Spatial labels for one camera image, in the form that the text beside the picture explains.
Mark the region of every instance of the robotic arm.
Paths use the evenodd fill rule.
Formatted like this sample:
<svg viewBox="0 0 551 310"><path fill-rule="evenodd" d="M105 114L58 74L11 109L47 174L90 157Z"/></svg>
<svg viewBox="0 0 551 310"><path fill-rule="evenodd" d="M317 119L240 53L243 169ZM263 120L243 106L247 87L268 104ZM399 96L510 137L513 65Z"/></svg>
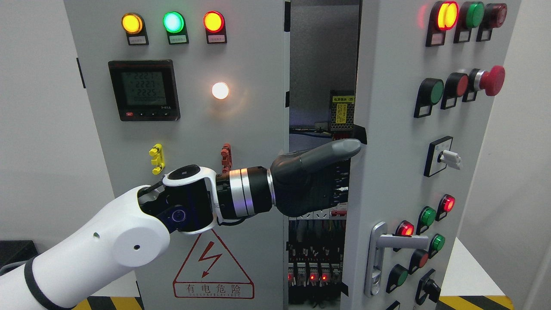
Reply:
<svg viewBox="0 0 551 310"><path fill-rule="evenodd" d="M269 169L225 174L188 165L153 186L114 199L81 229L0 277L0 309L70 309L110 282L153 261L170 233L233 226L273 205L296 217L335 205L335 164L356 155L358 140L333 141L279 156Z"/></svg>

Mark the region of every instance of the digital meter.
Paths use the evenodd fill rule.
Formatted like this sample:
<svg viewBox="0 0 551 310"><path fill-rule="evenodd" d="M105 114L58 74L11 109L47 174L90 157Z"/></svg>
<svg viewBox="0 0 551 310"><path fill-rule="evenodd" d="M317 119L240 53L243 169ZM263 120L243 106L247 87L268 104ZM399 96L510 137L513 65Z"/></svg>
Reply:
<svg viewBox="0 0 551 310"><path fill-rule="evenodd" d="M121 121L180 118L172 60L110 61L109 72Z"/></svg>

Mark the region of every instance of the green indicator light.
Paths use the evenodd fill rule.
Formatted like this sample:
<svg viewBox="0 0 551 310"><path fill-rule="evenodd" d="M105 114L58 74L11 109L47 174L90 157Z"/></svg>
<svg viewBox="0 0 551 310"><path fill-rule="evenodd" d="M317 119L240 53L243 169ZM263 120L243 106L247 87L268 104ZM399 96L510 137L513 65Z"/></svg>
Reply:
<svg viewBox="0 0 551 310"><path fill-rule="evenodd" d="M398 282L396 283L396 285L401 286L402 284L404 284L407 278L408 278L408 272L407 271L402 272L402 274L400 275L400 278L398 278Z"/></svg>
<svg viewBox="0 0 551 310"><path fill-rule="evenodd" d="M436 210L431 207L426 207L421 215L421 224L431 226L436 219Z"/></svg>
<svg viewBox="0 0 551 310"><path fill-rule="evenodd" d="M166 31L170 33L179 33L183 29L183 17L178 12L168 12L163 17L163 24Z"/></svg>
<svg viewBox="0 0 551 310"><path fill-rule="evenodd" d="M444 94L444 84L442 81L436 82L433 86L433 91L430 92L430 101L433 104L436 104L440 101L442 98L442 95Z"/></svg>
<svg viewBox="0 0 551 310"><path fill-rule="evenodd" d="M468 28L476 28L482 23L484 17L484 4L482 2L473 3L467 11L466 26Z"/></svg>
<svg viewBox="0 0 551 310"><path fill-rule="evenodd" d="M446 243L446 238L444 238L441 234L436 234L432 244L433 250L440 251L444 247L444 243Z"/></svg>

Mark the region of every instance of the yellow black hazard tape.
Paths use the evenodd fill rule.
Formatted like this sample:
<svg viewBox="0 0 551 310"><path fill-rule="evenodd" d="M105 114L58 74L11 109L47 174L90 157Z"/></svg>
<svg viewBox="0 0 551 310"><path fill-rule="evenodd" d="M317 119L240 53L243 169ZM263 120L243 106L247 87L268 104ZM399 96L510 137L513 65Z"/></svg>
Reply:
<svg viewBox="0 0 551 310"><path fill-rule="evenodd" d="M90 296L73 310L143 310L141 297Z"/></svg>
<svg viewBox="0 0 551 310"><path fill-rule="evenodd" d="M440 296L436 310L515 310L507 296Z"/></svg>
<svg viewBox="0 0 551 310"><path fill-rule="evenodd" d="M144 310L141 297L90 296L73 310ZM436 310L515 310L507 296L441 296Z"/></svg>

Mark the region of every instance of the high voltage warning sign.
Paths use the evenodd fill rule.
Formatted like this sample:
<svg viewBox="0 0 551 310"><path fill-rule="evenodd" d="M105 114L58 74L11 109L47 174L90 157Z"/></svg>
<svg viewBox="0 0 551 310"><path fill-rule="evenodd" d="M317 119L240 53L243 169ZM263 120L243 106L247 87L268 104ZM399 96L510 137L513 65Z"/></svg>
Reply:
<svg viewBox="0 0 551 310"><path fill-rule="evenodd" d="M255 284L213 229L197 237L173 287L177 298L255 297Z"/></svg>
<svg viewBox="0 0 551 310"><path fill-rule="evenodd" d="M348 104L337 103L337 116L335 118L336 124L346 124L346 112L348 110Z"/></svg>

